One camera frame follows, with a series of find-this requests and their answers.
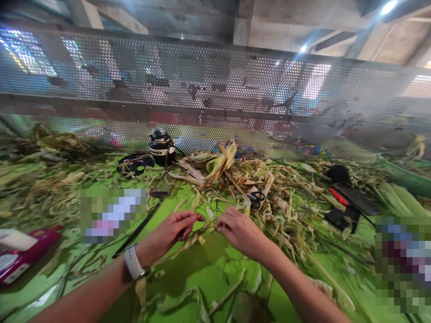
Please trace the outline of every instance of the hand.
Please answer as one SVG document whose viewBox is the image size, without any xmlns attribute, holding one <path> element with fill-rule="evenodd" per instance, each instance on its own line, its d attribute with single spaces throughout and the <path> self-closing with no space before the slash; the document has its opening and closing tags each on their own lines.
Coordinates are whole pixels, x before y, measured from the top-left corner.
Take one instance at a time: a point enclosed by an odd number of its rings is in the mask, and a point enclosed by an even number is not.
<svg viewBox="0 0 431 323">
<path fill-rule="evenodd" d="M 196 221 L 205 219 L 192 211 L 172 213 L 136 246 L 136 255 L 142 267 L 151 266 L 161 259 L 177 241 L 187 238 Z"/>
<path fill-rule="evenodd" d="M 250 259 L 262 262 L 270 249 L 276 247 L 246 215 L 228 206 L 215 229 L 227 241 Z"/>
</svg>

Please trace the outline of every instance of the ceiling light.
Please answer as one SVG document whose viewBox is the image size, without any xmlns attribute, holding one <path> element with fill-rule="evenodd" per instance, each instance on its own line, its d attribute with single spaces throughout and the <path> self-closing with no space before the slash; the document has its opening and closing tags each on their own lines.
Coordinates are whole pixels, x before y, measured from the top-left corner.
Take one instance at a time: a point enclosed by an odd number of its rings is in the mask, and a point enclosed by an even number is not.
<svg viewBox="0 0 431 323">
<path fill-rule="evenodd" d="M 381 15 L 390 13 L 392 9 L 395 8 L 397 3 L 398 3 L 398 0 L 392 0 L 392 1 L 389 1 L 387 4 L 385 4 L 382 8 L 382 11 L 380 11 Z"/>
</svg>

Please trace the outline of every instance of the ceiling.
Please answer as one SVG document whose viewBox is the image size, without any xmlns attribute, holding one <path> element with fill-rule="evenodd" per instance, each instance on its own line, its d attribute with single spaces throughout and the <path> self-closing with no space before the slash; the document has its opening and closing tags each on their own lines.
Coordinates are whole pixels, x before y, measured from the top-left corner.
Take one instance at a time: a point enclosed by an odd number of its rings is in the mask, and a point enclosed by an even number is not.
<svg viewBox="0 0 431 323">
<path fill-rule="evenodd" d="M 82 25 L 71 11 L 90 17 L 91 6 L 96 28 L 430 68 L 431 1 L 398 0 L 382 15 L 388 1 L 21 0 L 3 15 Z"/>
</svg>

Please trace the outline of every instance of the pink object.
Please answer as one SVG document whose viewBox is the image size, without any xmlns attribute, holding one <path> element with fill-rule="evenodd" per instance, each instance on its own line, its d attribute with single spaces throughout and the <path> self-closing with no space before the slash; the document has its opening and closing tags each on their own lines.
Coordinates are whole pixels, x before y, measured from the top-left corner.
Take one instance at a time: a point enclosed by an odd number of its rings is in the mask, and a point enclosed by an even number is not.
<svg viewBox="0 0 431 323">
<path fill-rule="evenodd" d="M 60 227 L 34 230 L 28 235 L 38 241 L 30 249 L 26 251 L 6 251 L 0 254 L 0 289 L 13 283 L 61 238 L 61 234 L 56 231 L 58 229 Z"/>
</svg>

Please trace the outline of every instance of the bottle label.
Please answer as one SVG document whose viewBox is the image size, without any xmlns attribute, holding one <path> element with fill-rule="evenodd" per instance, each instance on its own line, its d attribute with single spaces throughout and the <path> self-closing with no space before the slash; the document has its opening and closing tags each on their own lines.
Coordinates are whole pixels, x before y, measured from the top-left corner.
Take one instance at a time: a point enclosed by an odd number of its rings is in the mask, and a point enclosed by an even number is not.
<svg viewBox="0 0 431 323">
<path fill-rule="evenodd" d="M 167 149 L 152 149 L 150 148 L 150 151 L 155 156 L 166 156 L 168 154 L 171 154 L 175 151 L 175 147 L 169 147 L 169 151 Z"/>
</svg>

